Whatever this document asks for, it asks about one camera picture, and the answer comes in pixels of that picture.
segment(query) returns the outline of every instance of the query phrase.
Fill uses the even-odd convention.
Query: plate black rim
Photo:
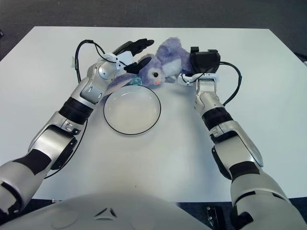
[[[152,126],[150,126],[147,130],[145,130],[145,131],[143,131],[143,132],[140,132],[140,133],[128,134],[128,133],[123,133],[123,132],[120,132],[120,131],[114,129],[114,128],[108,123],[108,121],[107,121],[107,119],[106,119],[106,114],[105,114],[106,102],[108,101],[109,97],[110,97],[113,93],[115,93],[115,91],[114,91],[113,93],[111,93],[111,94],[108,96],[108,98],[106,99],[106,102],[105,102],[105,104],[104,104],[104,118],[105,118],[107,124],[108,124],[114,131],[116,131],[116,132],[118,132],[118,133],[120,133],[120,134],[127,135],[127,136],[135,136],[135,135],[139,135],[139,134],[145,133],[145,132],[147,132],[149,129],[151,129],[152,127],[154,127],[154,125],[158,122],[158,120],[159,120],[159,118],[160,118],[162,107],[161,107],[160,99],[159,99],[159,97],[157,96],[157,94],[156,94],[154,91],[152,91],[151,89],[149,89],[148,87],[145,87],[145,86],[142,86],[142,85],[138,85],[138,86],[144,87],[144,88],[150,90],[150,91],[156,96],[156,98],[158,99],[159,105],[160,105],[159,116],[157,117],[157,120],[153,123]]]

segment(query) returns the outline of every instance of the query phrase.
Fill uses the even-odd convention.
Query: plush toy eye
[[[152,75],[156,78],[159,76],[159,74],[157,72],[153,72]]]

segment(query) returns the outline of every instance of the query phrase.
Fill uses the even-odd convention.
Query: stuffed penguin
[[[170,37],[164,41],[156,52],[161,61],[165,76],[178,76],[180,73],[193,72],[190,63],[190,53],[181,46],[177,37]]]
[[[160,60],[154,54],[147,54],[140,58],[139,62],[144,58],[151,57],[150,62],[143,67],[139,74],[125,73],[116,77],[109,85],[102,99],[102,103],[106,101],[108,96],[114,91],[125,85],[142,85],[148,87],[150,85],[159,85],[165,81],[165,74],[162,69]]]

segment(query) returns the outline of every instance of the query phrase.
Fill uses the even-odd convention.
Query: robot forearm
[[[214,142],[220,172],[232,180],[231,221],[236,229],[307,229],[280,186],[263,170],[261,154],[215,93],[215,81],[200,77],[195,109]]]
[[[72,154],[77,144],[75,135],[84,129],[95,106],[84,98],[72,97],[77,91],[80,94],[88,81],[89,78],[85,78],[63,107],[53,114],[32,140],[25,156],[0,167],[0,212],[3,214],[21,211],[47,173],[61,168]]]

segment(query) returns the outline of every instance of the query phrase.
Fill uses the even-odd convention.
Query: small blue object
[[[140,85],[140,86],[142,86],[142,79],[138,76],[134,76],[130,81],[130,85]]]

